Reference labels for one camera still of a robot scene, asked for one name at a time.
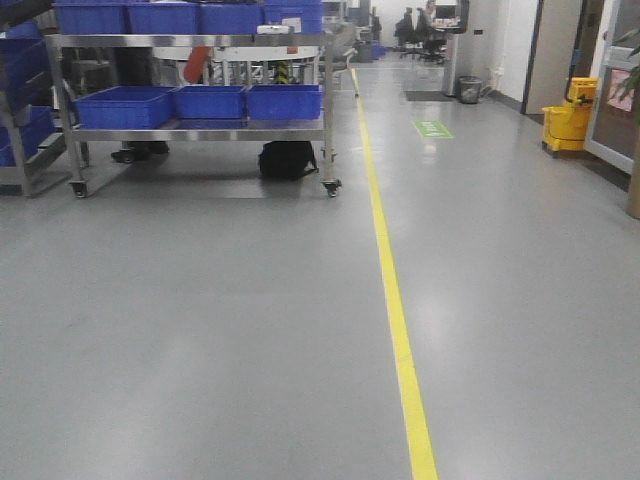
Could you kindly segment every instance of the door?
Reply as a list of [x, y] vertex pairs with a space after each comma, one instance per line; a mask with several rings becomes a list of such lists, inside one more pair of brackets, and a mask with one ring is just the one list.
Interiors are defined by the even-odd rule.
[[578, 31], [582, 0], [541, 2], [523, 113], [562, 103]]
[[624, 33], [638, 28], [640, 0], [616, 0], [613, 7], [604, 66], [600, 75], [598, 98], [594, 106], [585, 148], [617, 168], [631, 173], [635, 146], [638, 140], [638, 125], [634, 118], [635, 101], [616, 98], [617, 84], [638, 65], [638, 55], [629, 58], [629, 53], [640, 44], [635, 39], [621, 45], [614, 41]]

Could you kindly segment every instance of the office chair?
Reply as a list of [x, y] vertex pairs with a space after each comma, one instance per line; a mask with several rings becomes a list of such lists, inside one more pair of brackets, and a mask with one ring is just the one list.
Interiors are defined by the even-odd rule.
[[428, 27], [427, 39], [422, 43], [424, 52], [420, 58], [425, 62], [435, 62], [442, 65], [445, 61], [443, 47], [447, 44], [447, 37], [444, 30]]

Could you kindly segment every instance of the trash can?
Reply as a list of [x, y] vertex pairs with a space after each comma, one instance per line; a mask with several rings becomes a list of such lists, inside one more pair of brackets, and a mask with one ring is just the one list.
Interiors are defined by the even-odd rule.
[[482, 80], [478, 77], [458, 78], [458, 100], [460, 103], [478, 103]]

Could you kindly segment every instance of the yellow floor line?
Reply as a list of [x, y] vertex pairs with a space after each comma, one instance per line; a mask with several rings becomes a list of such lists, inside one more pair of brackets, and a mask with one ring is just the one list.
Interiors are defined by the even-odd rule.
[[[357, 85], [358, 74], [355, 69], [353, 72]], [[362, 135], [367, 176], [369, 178], [373, 218], [376, 237], [378, 239], [378, 254], [380, 255], [380, 265], [382, 267], [387, 312], [393, 337], [396, 370], [400, 384], [402, 410], [404, 412], [409, 454], [411, 456], [413, 480], [438, 480], [438, 472], [431, 447], [431, 438], [429, 437], [427, 416], [424, 411], [420, 385], [418, 384], [413, 353], [411, 351], [409, 332], [404, 315], [404, 307], [402, 306], [402, 296], [400, 294], [400, 286], [398, 285], [398, 276], [389, 238], [389, 229], [384, 214], [380, 184], [378, 182], [378, 174], [373, 159], [371, 139], [369, 137], [361, 97], [357, 99], [357, 103], [360, 118], [360, 133]]]

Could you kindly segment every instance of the floor mat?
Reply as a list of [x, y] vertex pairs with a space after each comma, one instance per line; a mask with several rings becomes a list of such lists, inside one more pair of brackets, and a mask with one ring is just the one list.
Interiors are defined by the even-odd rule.
[[404, 92], [410, 102], [452, 102], [453, 98], [447, 97], [442, 92]]

